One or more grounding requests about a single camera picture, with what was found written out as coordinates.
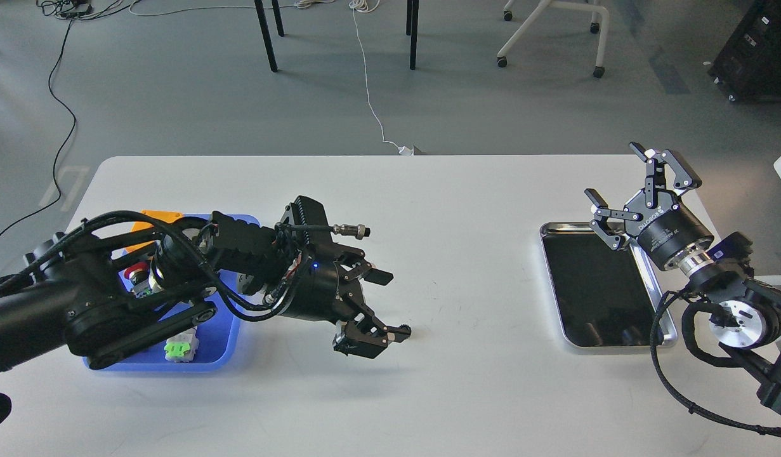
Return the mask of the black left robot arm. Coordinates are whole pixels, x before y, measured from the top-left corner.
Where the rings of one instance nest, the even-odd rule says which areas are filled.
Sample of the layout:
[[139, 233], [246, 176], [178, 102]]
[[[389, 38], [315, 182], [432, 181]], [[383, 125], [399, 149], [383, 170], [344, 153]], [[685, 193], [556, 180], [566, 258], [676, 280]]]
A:
[[384, 286], [393, 275], [332, 240], [370, 232], [330, 225], [324, 206], [303, 195], [272, 227], [218, 211], [173, 221], [126, 210], [85, 219], [0, 278], [0, 373], [63, 345], [89, 368], [108, 368], [209, 321], [214, 295], [246, 322], [329, 322], [338, 327], [333, 350], [376, 358], [412, 333], [383, 323], [362, 295], [362, 281]]

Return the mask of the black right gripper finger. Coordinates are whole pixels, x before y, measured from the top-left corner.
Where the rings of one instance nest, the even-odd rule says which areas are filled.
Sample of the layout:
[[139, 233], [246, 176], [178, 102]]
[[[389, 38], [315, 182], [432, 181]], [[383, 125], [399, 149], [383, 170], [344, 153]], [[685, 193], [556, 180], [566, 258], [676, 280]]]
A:
[[596, 234], [612, 249], [613, 251], [625, 251], [626, 245], [634, 235], [628, 234], [626, 231], [616, 231], [615, 228], [608, 224], [610, 219], [618, 219], [626, 222], [640, 222], [643, 219], [643, 215], [640, 212], [633, 211], [617, 211], [608, 208], [608, 203], [602, 198], [596, 190], [591, 188], [584, 190], [585, 195], [593, 203], [593, 220], [590, 222], [590, 226]]
[[[631, 151], [645, 162], [646, 176], [643, 183], [643, 206], [658, 208], [661, 194], [671, 194], [674, 201], [689, 190], [696, 190], [702, 185], [702, 180], [682, 154], [665, 149], [646, 149], [638, 142], [630, 142]], [[674, 173], [673, 188], [667, 188], [666, 168]]]

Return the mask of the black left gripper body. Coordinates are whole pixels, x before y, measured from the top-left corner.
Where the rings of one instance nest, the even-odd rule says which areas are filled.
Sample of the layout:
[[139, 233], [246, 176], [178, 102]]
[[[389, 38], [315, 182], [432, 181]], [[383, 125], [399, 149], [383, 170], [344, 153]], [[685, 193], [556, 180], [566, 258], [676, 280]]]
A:
[[375, 323], [375, 312], [367, 306], [358, 278], [367, 266], [363, 251], [344, 251], [328, 260], [302, 251], [300, 260], [279, 316], [332, 324]]

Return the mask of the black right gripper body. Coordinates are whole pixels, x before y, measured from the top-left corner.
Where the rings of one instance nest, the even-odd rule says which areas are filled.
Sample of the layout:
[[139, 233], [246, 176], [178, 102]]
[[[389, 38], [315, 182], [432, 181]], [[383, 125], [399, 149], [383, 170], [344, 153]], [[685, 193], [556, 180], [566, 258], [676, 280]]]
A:
[[640, 214], [638, 221], [625, 222], [626, 233], [636, 238], [638, 245], [662, 271], [677, 267], [675, 258], [691, 246], [709, 249], [714, 236], [707, 227], [680, 202], [673, 191], [660, 190], [657, 206], [646, 205], [645, 192], [640, 190], [625, 205], [628, 212]]

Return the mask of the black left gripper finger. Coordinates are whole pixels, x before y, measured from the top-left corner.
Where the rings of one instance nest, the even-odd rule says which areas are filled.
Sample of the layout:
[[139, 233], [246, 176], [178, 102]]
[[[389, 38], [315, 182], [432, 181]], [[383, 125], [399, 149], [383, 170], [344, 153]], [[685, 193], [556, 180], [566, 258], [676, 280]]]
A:
[[333, 350], [344, 355], [377, 357], [394, 339], [398, 327], [384, 324], [370, 307], [338, 305], [333, 309], [332, 323], [339, 326], [332, 341]]
[[349, 267], [341, 272], [340, 277], [345, 283], [364, 280], [380, 286], [387, 286], [393, 280], [394, 275], [391, 272], [382, 271], [372, 263], [361, 257], [342, 257], [340, 258], [342, 267]]

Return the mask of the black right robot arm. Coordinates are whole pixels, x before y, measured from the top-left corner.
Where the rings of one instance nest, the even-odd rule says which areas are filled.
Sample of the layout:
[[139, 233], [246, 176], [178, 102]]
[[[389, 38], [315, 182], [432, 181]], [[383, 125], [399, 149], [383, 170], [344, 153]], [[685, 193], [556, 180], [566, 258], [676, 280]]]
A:
[[717, 368], [742, 368], [758, 383], [762, 405], [781, 416], [781, 290], [755, 279], [752, 242], [733, 232], [715, 243], [712, 232], [683, 203], [702, 185], [677, 151], [647, 149], [631, 142], [645, 164], [643, 187], [619, 210], [587, 189], [593, 219], [589, 226], [613, 251], [637, 246], [662, 271], [687, 277], [681, 290], [666, 291], [652, 318], [650, 353], [663, 387], [690, 414], [728, 427], [781, 439], [781, 427], [735, 421], [701, 407], [674, 388], [658, 361], [660, 318], [676, 300], [686, 303], [681, 331], [686, 349]]

